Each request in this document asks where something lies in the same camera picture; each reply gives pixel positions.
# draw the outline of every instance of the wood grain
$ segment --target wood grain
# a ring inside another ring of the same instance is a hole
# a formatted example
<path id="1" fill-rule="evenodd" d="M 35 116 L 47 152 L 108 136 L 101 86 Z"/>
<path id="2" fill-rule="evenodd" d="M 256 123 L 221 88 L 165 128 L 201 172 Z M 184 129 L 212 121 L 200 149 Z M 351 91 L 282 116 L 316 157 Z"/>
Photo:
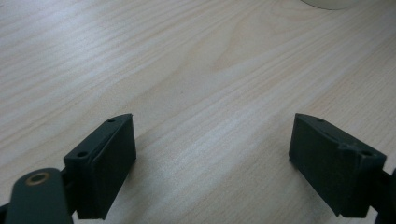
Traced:
<path id="1" fill-rule="evenodd" d="M 0 1 L 0 203 L 102 121 L 138 160 L 106 221 L 374 223 L 336 217 L 289 163 L 295 113 L 396 164 L 396 2 Z"/>

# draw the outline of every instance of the screw hole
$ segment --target screw hole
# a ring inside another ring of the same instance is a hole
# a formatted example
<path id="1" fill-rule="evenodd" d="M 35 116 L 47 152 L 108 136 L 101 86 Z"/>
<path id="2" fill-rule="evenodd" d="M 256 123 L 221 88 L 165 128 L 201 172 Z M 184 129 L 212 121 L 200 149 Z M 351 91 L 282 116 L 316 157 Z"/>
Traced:
<path id="1" fill-rule="evenodd" d="M 31 175 L 26 180 L 26 185 L 28 185 L 28 186 L 39 185 L 41 183 L 44 183 L 48 178 L 50 178 L 49 173 L 38 173 L 35 175 Z"/>
<path id="2" fill-rule="evenodd" d="M 80 158 L 83 158 L 83 157 L 85 157 L 85 156 L 87 156 L 87 155 L 88 155 L 88 152 L 79 152 L 79 153 L 77 154 L 77 156 L 80 157 Z"/>

